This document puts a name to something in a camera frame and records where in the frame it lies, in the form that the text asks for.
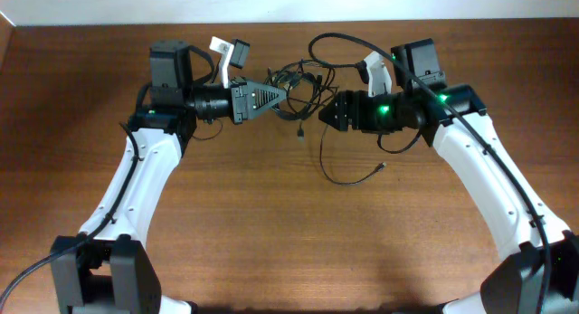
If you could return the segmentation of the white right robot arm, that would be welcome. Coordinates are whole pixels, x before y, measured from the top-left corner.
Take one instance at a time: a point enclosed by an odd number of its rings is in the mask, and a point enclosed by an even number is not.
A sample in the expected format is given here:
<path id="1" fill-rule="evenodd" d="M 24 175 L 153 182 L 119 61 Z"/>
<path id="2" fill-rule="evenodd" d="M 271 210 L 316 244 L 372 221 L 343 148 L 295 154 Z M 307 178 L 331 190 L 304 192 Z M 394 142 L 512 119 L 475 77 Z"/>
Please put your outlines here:
<path id="1" fill-rule="evenodd" d="M 430 39 L 369 51 L 356 65 L 365 89 L 337 93 L 320 120 L 377 136 L 414 129 L 459 177 L 498 250 L 478 291 L 432 311 L 575 313 L 578 238 L 517 168 L 475 90 L 448 85 Z"/>

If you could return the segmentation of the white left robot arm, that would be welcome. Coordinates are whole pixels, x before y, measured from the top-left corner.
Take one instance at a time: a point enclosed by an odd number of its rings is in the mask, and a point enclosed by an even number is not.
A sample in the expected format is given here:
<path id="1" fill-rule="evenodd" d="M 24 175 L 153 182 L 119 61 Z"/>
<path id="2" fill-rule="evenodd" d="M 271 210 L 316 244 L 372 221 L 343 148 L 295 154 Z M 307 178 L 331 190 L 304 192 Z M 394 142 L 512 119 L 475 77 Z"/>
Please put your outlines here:
<path id="1" fill-rule="evenodd" d="M 75 236 L 55 239 L 51 263 L 62 313 L 196 313 L 192 301 L 164 295 L 146 252 L 147 233 L 164 186 L 181 161 L 197 122 L 228 118 L 239 125 L 285 100 L 286 91 L 243 77 L 250 45 L 214 37 L 220 54 L 210 72 L 194 78 L 190 55 L 209 52 L 184 41 L 161 40 L 149 50 L 151 80 L 138 92 L 123 158 L 91 217 Z"/>

